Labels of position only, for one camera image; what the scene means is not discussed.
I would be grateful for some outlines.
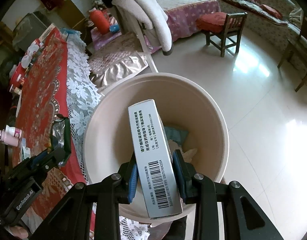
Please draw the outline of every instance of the beige trash can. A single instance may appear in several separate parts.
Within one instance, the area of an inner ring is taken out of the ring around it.
[[[189,132],[183,151],[197,148],[192,164],[215,182],[226,169],[229,138],[225,119],[212,97],[194,82],[169,73],[149,73],[129,79],[110,91],[96,107],[85,133],[84,165],[90,183],[102,181],[128,162],[133,153],[128,107],[154,99],[165,126]],[[142,223],[179,219],[195,209],[183,204],[177,216],[150,220],[140,182],[130,205],[119,205],[120,215]]]

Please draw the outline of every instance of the wooden chair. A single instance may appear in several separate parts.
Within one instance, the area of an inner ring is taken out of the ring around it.
[[[295,53],[302,63],[307,68],[307,48],[301,43],[301,40],[307,40],[307,18],[304,17],[301,25],[300,34],[295,41],[288,40],[287,48],[285,49],[283,56],[278,64],[278,68],[281,67],[282,63],[287,60],[290,61],[292,55]],[[301,80],[298,87],[295,89],[297,92],[304,84],[307,84],[307,73],[305,77]]]
[[[217,20],[217,28],[214,28],[214,26],[212,26],[213,18]],[[201,16],[201,18],[197,20],[197,26],[200,27],[202,29],[201,32],[206,35],[206,44],[210,45],[210,43],[212,43],[217,49],[219,49],[221,57],[225,56],[225,49],[233,46],[236,46],[235,55],[237,55],[239,52],[241,35],[246,22],[246,18],[246,12],[234,14],[225,14],[223,12],[220,12]],[[199,24],[201,23],[199,22],[199,20],[203,20],[205,21],[205,23],[206,21],[209,21],[209,25],[203,26]],[[211,36],[217,36],[221,40],[220,47],[215,42],[210,40]],[[237,36],[236,42],[230,38],[232,36]],[[226,45],[227,38],[232,42],[232,44]]]

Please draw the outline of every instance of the silver satin fabric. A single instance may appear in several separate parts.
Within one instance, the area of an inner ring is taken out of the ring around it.
[[[90,80],[96,85],[98,93],[100,93],[108,86],[126,78],[132,73],[140,72],[147,66],[146,56],[134,53],[116,63],[113,63],[103,73],[91,74]]]

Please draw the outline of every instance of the white towel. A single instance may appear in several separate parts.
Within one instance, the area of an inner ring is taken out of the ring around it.
[[[156,0],[112,0],[112,4],[132,14],[146,29],[154,28],[163,51],[171,50],[172,35],[167,25],[168,16]]]

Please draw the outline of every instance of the white lace tablecloth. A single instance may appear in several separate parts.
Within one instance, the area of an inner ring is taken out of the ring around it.
[[[83,164],[83,138],[88,121],[100,102],[97,88],[90,81],[90,67],[85,53],[85,43],[78,35],[70,34],[67,38],[68,66],[67,66],[67,105],[71,125],[71,136],[76,150],[80,169],[86,183]],[[120,216],[121,240],[147,240],[148,225],[140,224]]]

